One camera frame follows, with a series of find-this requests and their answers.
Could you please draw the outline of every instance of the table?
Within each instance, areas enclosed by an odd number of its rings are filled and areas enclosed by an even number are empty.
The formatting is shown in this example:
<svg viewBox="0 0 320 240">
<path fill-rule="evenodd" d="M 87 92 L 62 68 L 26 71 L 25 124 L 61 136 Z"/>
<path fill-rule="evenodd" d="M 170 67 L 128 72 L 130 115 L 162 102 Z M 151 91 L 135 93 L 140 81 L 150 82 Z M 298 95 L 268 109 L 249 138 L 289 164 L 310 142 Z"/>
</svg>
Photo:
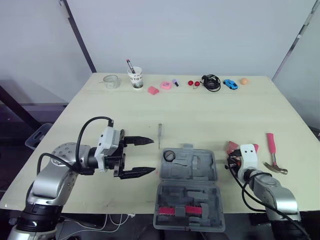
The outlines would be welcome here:
<svg viewBox="0 0 320 240">
<path fill-rule="evenodd" d="M 121 85 L 108 90 L 101 83 L 107 74 L 116 74 Z M 140 178 L 120 180 L 96 170 L 93 176 L 77 178 L 65 213 L 92 214 L 152 214 L 157 186 L 161 182 L 159 167 L 161 149 L 181 148 L 190 143 L 196 149 L 215 154 L 218 181 L 225 213 L 250 213 L 241 198 L 241 189 L 224 168 L 228 141 L 238 144 L 259 144 L 258 167 L 268 172 L 263 162 L 271 162 L 266 133 L 274 133 L 278 164 L 288 169 L 288 175 L 273 173 L 281 184 L 290 189 L 300 211 L 320 209 L 320 148 L 319 142 L 273 82 L 265 76 L 245 76 L 247 85 L 240 85 L 244 76 L 220 76 L 232 79 L 238 90 L 223 84 L 218 92 L 200 86 L 193 89 L 189 80 L 201 76 L 144 75 L 144 87 L 134 89 L 128 76 L 120 73 L 94 73 L 56 120 L 45 138 L 30 156 L 0 202 L 0 208 L 22 210 L 29 185 L 36 177 L 38 157 L 63 143 L 75 142 L 82 125 L 95 116 L 114 119 L 116 129 L 125 129 L 126 136 L 144 136 L 155 141 L 143 146 L 128 146 L 125 169 L 155 167 L 152 173 Z M 162 81 L 177 79 L 170 90 L 160 89 L 151 95 L 149 86 L 159 87 Z M 163 137 L 158 150 L 158 124 L 162 123 Z M 105 120 L 91 123 L 82 143 L 97 145 Z M 255 208 L 260 206 L 248 200 Z"/>
</svg>

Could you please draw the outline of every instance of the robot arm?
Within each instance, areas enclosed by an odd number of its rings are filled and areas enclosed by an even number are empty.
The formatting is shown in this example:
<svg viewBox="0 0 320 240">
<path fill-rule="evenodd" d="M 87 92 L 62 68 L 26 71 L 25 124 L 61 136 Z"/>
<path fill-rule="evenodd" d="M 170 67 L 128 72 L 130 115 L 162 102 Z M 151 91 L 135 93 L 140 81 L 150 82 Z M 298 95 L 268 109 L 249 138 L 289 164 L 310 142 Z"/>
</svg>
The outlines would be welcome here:
<svg viewBox="0 0 320 240">
<path fill-rule="evenodd" d="M 237 175 L 240 182 L 249 185 L 254 195 L 266 206 L 265 211 L 275 239 L 310 239 L 302 226 L 298 229 L 283 216 L 285 214 L 298 225 L 301 222 L 298 204 L 292 192 L 281 186 L 280 182 L 270 174 L 258 170 L 258 158 L 252 144 L 241 145 L 240 149 L 229 154 L 227 161 L 228 168 L 234 173 L 232 175 Z"/>
<path fill-rule="evenodd" d="M 25 209 L 12 228 L 9 240 L 55 239 L 58 219 L 79 174 L 93 175 L 95 169 L 102 172 L 114 169 L 115 177 L 130 179 L 139 178 L 155 170 L 153 167 L 134 167 L 132 170 L 124 171 L 124 148 L 127 144 L 145 145 L 154 141 L 141 136 L 125 137 L 124 130 L 115 130 L 112 125 L 108 125 L 100 135 L 97 147 L 79 146 L 78 162 L 75 142 L 58 146 L 52 154 L 42 154 L 51 156 L 50 161 L 42 171 L 40 166 L 38 167 L 40 172 L 28 190 Z"/>
</svg>

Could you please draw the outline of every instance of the hammer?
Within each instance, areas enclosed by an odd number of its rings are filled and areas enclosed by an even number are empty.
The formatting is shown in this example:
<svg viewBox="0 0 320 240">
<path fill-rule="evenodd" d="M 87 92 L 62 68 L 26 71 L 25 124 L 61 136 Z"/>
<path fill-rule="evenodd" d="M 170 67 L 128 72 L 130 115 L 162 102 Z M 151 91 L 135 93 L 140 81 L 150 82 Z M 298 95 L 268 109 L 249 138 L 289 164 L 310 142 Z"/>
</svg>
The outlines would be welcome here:
<svg viewBox="0 0 320 240">
<path fill-rule="evenodd" d="M 263 164 L 266 166 L 266 168 L 268 168 L 269 170 L 275 172 L 275 173 L 281 173 L 284 175 L 288 174 L 288 170 L 284 169 L 284 168 L 280 168 L 277 165 L 277 161 L 276 161 L 276 144 L 275 144 L 275 140 L 274 140 L 274 134 L 273 133 L 267 133 L 266 137 L 268 139 L 268 146 L 269 146 L 269 151 L 271 153 L 272 156 L 272 165 L 270 165 L 267 162 L 264 162 Z"/>
</svg>

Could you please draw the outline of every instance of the toy car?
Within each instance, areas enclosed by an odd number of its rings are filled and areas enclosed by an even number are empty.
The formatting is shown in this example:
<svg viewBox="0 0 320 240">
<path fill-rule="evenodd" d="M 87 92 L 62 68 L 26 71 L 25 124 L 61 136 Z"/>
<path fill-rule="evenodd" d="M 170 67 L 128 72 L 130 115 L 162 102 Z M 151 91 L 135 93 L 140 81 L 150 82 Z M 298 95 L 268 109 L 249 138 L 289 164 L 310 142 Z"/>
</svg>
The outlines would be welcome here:
<svg viewBox="0 0 320 240">
<path fill-rule="evenodd" d="M 224 80 L 223 84 L 226 85 L 227 87 L 229 87 L 230 89 L 234 89 L 234 90 L 238 89 L 238 85 L 230 79 Z"/>
</svg>

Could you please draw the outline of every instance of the gray plastic case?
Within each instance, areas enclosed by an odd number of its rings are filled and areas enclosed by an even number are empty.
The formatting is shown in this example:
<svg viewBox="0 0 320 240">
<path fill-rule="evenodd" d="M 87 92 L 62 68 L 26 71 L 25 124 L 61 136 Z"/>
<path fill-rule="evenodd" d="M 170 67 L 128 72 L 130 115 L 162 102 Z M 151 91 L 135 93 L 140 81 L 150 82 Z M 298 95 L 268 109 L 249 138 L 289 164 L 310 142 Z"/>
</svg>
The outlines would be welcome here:
<svg viewBox="0 0 320 240">
<path fill-rule="evenodd" d="M 173 151 L 175 159 L 168 162 L 161 157 L 153 226 L 162 230 L 199 232 L 224 232 L 225 217 L 221 194 L 215 185 L 217 170 L 212 151 L 183 148 L 166 148 Z M 188 214 L 185 206 L 201 207 L 202 214 Z M 174 216 L 159 214 L 159 207 L 174 208 Z"/>
</svg>

